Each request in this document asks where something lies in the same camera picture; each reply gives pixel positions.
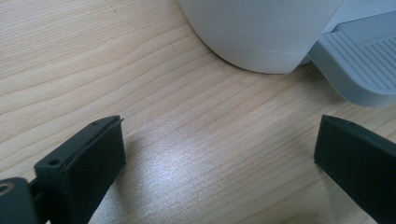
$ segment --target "wood grain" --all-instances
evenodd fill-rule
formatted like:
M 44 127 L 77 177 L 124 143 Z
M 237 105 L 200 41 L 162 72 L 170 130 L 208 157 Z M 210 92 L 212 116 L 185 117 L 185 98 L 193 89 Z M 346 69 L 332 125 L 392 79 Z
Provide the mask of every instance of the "wood grain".
M 211 52 L 176 0 L 0 3 L 0 178 L 120 114 L 127 165 L 91 223 L 374 223 L 313 162 L 322 114 L 396 141 L 396 107 Z

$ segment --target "gray plastic part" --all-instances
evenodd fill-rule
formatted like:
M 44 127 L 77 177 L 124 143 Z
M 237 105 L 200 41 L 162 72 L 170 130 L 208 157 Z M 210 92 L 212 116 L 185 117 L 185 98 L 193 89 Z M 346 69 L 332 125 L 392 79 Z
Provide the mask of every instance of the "gray plastic part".
M 396 103 L 396 11 L 339 24 L 308 55 L 351 103 Z

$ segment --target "wooden table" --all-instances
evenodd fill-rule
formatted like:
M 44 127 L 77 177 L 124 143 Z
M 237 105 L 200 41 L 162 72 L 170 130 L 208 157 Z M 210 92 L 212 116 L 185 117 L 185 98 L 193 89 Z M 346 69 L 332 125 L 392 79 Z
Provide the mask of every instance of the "wooden table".
M 322 114 L 396 141 L 396 107 L 343 100 L 313 64 L 234 67 L 176 0 L 0 3 L 0 178 L 120 114 L 127 165 L 92 223 L 374 223 L 313 161 Z

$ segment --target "screw hole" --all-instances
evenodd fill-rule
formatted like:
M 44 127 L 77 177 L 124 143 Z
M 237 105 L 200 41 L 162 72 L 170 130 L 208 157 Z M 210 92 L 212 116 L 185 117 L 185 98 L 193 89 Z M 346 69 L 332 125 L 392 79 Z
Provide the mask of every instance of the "screw hole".
M 9 193 L 14 188 L 13 183 L 0 184 L 0 196 Z
M 49 162 L 49 165 L 57 165 L 57 164 L 59 164 L 60 162 L 61 162 L 60 160 L 54 159 L 54 160 L 52 160 L 52 161 Z

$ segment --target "black plastic part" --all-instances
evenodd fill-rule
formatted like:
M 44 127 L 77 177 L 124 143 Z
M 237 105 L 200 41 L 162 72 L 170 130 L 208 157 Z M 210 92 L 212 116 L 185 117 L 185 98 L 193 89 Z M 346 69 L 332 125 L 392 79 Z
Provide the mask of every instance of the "black plastic part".
M 315 162 L 375 221 L 396 223 L 396 145 L 358 124 L 323 116 Z
M 27 181 L 9 178 L 0 181 L 0 223 L 39 224 Z
M 52 224 L 88 223 L 125 164 L 119 116 L 99 119 L 35 165 Z

